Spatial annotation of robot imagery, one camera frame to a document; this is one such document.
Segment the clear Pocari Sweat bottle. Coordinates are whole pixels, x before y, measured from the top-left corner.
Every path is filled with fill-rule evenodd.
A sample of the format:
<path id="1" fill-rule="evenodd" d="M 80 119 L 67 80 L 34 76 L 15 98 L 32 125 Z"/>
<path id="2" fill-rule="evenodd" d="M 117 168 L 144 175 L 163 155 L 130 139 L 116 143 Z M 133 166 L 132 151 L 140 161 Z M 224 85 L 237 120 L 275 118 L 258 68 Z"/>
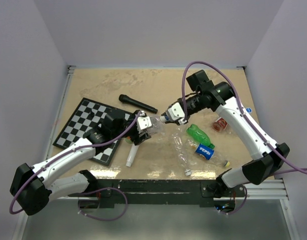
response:
<path id="1" fill-rule="evenodd" d="M 165 128 L 165 123 L 162 122 L 160 116 L 152 115 L 149 118 L 151 122 L 151 127 L 147 130 L 148 134 L 150 136 L 157 135 L 157 134 L 161 136 L 165 136 L 167 133 L 166 128 Z"/>

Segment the blue Pocari Sweat cap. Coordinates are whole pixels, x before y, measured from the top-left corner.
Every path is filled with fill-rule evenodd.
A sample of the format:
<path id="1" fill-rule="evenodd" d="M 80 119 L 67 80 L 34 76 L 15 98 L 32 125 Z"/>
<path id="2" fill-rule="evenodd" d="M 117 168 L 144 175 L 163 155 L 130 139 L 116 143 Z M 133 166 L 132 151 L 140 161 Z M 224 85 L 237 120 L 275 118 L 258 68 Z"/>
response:
<path id="1" fill-rule="evenodd" d="M 250 107 L 247 107 L 245 110 L 246 110 L 249 114 L 252 113 L 252 109 L 251 109 Z"/>

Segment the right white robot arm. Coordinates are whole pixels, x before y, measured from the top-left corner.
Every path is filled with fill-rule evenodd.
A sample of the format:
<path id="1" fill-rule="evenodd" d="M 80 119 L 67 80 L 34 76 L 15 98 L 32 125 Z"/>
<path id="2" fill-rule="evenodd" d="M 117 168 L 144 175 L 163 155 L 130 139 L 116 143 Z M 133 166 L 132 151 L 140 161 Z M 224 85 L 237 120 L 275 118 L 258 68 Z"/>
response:
<path id="1" fill-rule="evenodd" d="M 278 144 L 245 108 L 238 106 L 238 97 L 228 83 L 214 84 L 204 70 L 188 76 L 186 80 L 195 92 L 194 96 L 179 98 L 160 119 L 166 124 L 184 125 L 191 115 L 203 109 L 211 109 L 235 131 L 252 158 L 240 168 L 229 169 L 216 178 L 214 190 L 219 195 L 228 196 L 238 185 L 259 185 L 282 167 L 281 157 L 287 157 L 290 148 L 286 143 Z"/>

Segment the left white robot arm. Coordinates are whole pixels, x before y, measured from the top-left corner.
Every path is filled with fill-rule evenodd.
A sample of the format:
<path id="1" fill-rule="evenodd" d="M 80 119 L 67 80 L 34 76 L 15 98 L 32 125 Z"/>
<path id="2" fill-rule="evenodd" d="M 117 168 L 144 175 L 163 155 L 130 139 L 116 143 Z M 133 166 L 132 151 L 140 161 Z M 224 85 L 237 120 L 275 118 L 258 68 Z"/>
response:
<path id="1" fill-rule="evenodd" d="M 9 206 L 10 214 L 24 211 L 32 216 L 55 199 L 72 194 L 94 195 L 99 184 L 90 171 L 81 170 L 66 178 L 61 176 L 121 138 L 128 138 L 134 145 L 141 144 L 150 138 L 148 130 L 152 126 L 151 118 L 142 110 L 135 111 L 128 119 L 123 111 L 113 110 L 71 146 L 52 158 L 33 166 L 27 163 L 20 165 L 10 187 L 13 196 Z M 15 203 L 20 205 L 20 210 L 13 209 Z"/>

